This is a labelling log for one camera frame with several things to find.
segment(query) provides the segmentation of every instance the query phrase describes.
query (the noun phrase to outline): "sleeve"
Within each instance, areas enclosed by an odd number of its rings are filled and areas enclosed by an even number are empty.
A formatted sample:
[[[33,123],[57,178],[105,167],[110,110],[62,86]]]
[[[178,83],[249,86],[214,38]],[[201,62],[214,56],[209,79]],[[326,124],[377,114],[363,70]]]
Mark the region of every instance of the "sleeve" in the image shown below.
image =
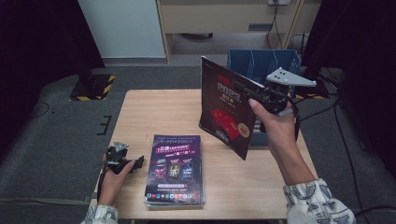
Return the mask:
[[[288,201],[288,223],[356,224],[352,211],[332,196],[323,179],[285,186],[283,191]]]
[[[119,212],[117,208],[110,205],[97,204],[88,209],[87,215],[81,224],[117,224],[118,219]]]

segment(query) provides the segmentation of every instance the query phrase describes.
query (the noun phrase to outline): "book cover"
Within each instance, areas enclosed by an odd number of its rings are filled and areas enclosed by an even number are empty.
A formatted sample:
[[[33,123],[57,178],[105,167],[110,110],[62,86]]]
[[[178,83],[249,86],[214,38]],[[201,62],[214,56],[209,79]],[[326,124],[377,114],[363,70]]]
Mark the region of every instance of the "book cover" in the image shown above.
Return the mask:
[[[199,126],[246,159],[256,115],[249,97],[237,85],[258,90],[262,85],[202,57],[202,114]]]
[[[203,203],[201,136],[155,134],[145,204],[151,207]]]

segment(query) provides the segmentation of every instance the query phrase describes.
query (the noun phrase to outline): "person's right hand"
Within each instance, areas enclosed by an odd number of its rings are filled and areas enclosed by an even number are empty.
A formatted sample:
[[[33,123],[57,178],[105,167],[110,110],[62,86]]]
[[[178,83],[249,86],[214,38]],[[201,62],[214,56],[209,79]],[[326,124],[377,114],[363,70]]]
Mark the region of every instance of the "person's right hand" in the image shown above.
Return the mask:
[[[253,112],[265,126],[269,147],[278,150],[295,145],[294,115],[292,113],[280,117],[268,112],[256,100],[249,99],[248,102]]]

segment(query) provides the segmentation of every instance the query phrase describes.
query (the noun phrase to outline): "blue plastic bin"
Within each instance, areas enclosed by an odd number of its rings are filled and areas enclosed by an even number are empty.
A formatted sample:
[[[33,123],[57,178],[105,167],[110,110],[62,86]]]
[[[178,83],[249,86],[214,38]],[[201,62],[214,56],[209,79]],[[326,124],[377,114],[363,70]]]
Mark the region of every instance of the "blue plastic bin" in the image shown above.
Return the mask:
[[[231,71],[265,85],[265,78],[276,69],[300,74],[301,61],[294,49],[230,49],[227,68]],[[294,87],[290,88],[294,97]],[[260,132],[257,120],[250,140],[251,146],[267,146],[266,133]]]

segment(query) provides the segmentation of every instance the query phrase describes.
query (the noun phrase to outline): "person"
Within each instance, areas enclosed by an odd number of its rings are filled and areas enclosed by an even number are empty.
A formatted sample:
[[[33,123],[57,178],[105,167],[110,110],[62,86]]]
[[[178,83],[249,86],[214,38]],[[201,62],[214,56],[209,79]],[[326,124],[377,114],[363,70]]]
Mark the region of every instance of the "person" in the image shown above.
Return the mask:
[[[332,196],[323,179],[315,179],[304,162],[295,141],[294,115],[273,115],[253,99],[249,104],[265,126],[268,147],[285,181],[288,223],[356,223],[352,211]],[[102,196],[82,223],[117,223],[117,209],[112,204],[132,166],[130,162],[119,175],[106,172]]]

